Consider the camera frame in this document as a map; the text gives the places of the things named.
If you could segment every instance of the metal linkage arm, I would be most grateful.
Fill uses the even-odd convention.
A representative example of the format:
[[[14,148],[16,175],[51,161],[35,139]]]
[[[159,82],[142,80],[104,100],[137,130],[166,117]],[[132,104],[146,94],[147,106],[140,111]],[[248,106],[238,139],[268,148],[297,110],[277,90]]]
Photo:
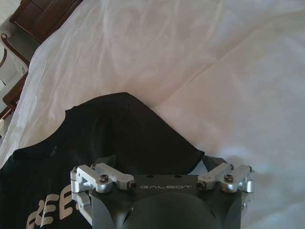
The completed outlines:
[[[210,172],[199,175],[197,187],[200,190],[210,190],[214,189],[215,183],[220,181],[221,178],[231,171],[233,167],[227,163],[221,163],[219,166],[211,170]]]
[[[241,165],[232,171],[232,174],[224,176],[220,181],[221,190],[234,193],[237,189],[243,192],[254,191],[254,170],[250,166]]]
[[[99,193],[109,192],[112,188],[112,180],[103,180],[95,171],[86,165],[75,167],[70,172],[71,191],[78,193],[86,190],[95,190]]]
[[[136,188],[134,177],[130,174],[124,174],[120,171],[110,167],[105,163],[92,165],[92,168],[100,175],[107,174],[109,178],[116,183],[118,189],[121,190],[133,190]]]

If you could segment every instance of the aluminum part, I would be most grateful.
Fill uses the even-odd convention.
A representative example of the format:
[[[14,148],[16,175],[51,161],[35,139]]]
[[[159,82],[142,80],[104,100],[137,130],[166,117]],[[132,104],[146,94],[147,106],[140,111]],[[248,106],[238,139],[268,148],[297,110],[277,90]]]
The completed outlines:
[[[228,163],[221,163],[219,166],[211,170],[210,172],[199,175],[197,185],[200,190],[210,190],[215,187],[215,183],[219,181],[225,174],[229,173],[232,169],[232,166]]]
[[[80,213],[92,226],[92,211],[91,211],[91,201],[89,196],[85,192],[81,192],[81,193],[72,192],[71,197],[73,200],[77,202]]]

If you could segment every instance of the wooden chair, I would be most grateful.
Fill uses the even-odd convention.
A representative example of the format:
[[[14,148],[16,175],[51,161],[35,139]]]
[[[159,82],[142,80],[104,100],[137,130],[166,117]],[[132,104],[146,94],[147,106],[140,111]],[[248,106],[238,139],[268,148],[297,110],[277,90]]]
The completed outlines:
[[[0,25],[0,34],[4,47],[0,62],[0,118],[5,118],[16,108],[31,58],[40,43],[9,19]]]

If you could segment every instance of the floor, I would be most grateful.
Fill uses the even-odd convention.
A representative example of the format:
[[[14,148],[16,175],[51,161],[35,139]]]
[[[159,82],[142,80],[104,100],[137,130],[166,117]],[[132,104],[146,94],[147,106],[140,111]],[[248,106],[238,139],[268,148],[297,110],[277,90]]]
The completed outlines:
[[[19,6],[20,0],[0,0],[0,24]]]

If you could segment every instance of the wrinkled fabric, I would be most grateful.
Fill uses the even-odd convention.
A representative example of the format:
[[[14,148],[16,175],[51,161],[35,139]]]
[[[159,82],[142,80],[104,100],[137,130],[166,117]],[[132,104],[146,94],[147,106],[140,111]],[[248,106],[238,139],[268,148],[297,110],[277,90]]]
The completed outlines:
[[[304,47],[302,0],[83,1],[36,51],[0,162],[64,110],[127,91],[208,155],[253,166],[244,228],[302,228]]]

